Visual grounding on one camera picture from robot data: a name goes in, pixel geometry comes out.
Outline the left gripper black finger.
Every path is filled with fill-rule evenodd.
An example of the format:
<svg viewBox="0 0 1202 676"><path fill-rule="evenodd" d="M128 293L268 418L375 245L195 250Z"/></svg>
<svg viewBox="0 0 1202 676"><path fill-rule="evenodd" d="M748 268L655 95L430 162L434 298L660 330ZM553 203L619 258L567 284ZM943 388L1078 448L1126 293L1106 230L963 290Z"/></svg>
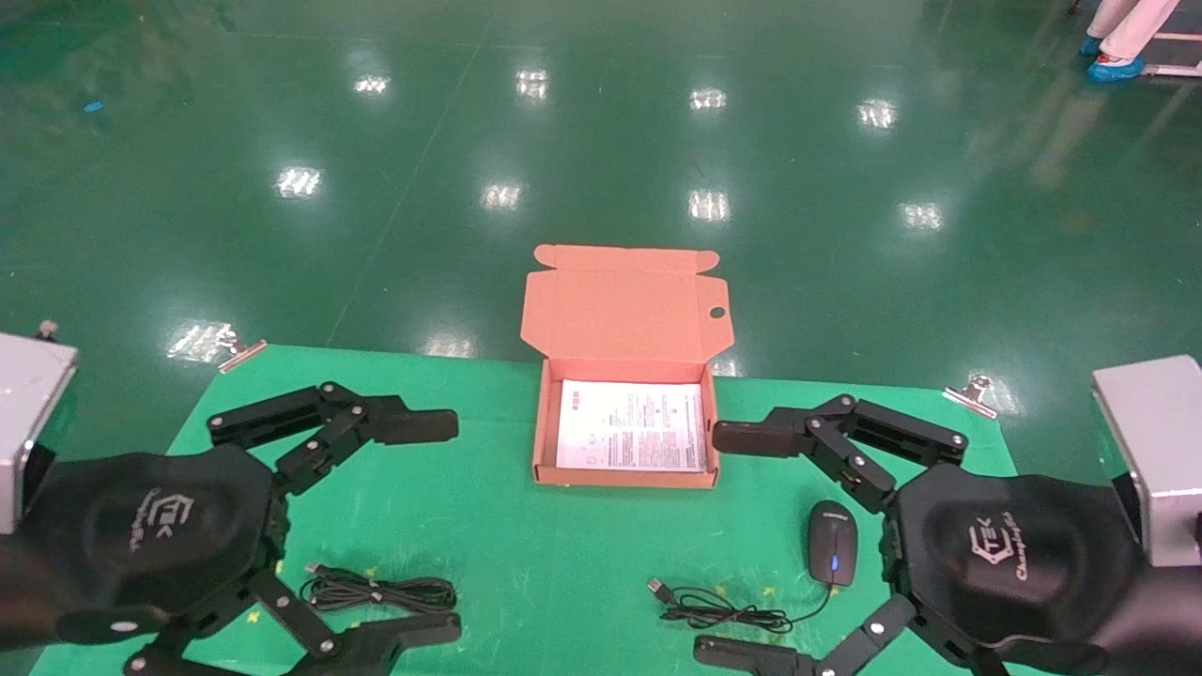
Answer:
<svg viewBox="0 0 1202 676"><path fill-rule="evenodd" d="M248 579L243 599L267 604L267 611L300 644L305 656L288 675L389 675L407 650L451 644L462 635L458 613L433 613L409 619L369 622L333 633L316 612L274 573ZM124 665L125 675L237 675L236 670L184 657L194 635L182 628L163 629Z"/></svg>
<svg viewBox="0 0 1202 676"><path fill-rule="evenodd" d="M395 446L448 441L459 432L451 409L415 410L399 395L357 395L333 381L236 407L208 420L214 445L245 451L296 434L307 440L276 461L273 482L303 496L369 441Z"/></svg>

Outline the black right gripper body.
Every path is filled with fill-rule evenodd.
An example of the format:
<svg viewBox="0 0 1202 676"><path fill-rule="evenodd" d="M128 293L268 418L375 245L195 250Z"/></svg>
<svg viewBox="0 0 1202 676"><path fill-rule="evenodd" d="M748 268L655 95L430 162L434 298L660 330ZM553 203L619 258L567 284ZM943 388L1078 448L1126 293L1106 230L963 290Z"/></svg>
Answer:
<svg viewBox="0 0 1202 676"><path fill-rule="evenodd" d="M1109 487L922 472L885 510L883 573L959 668L1201 671L1200 568L1154 567Z"/></svg>

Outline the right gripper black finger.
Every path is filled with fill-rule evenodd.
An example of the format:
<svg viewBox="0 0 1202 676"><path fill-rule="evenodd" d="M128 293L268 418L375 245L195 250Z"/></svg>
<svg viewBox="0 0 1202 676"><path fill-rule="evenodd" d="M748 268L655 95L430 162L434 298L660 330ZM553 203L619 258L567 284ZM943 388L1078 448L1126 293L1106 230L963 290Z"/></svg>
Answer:
<svg viewBox="0 0 1202 676"><path fill-rule="evenodd" d="M962 651L970 674L992 675L993 656L986 650L992 613L993 595L988 592L895 593L825 657L713 635L696 638L694 657L707 665L751 675L858 675L910 625L915 633L950 640L954 650L944 646L944 652L953 656Z"/></svg>
<svg viewBox="0 0 1202 676"><path fill-rule="evenodd" d="M962 466L966 435L853 395L837 395L813 409L774 407L758 422L718 421L713 444L721 453L804 457L859 508L880 514L898 485L864 446L924 468Z"/></svg>

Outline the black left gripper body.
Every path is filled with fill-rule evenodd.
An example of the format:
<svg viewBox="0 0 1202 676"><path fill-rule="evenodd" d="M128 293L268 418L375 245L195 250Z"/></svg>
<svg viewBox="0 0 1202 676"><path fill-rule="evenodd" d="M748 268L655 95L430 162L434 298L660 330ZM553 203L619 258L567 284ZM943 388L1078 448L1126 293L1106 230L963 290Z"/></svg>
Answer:
<svg viewBox="0 0 1202 676"><path fill-rule="evenodd" d="M236 447L56 462L2 536L2 650L210 638L287 532L270 468Z"/></svg>

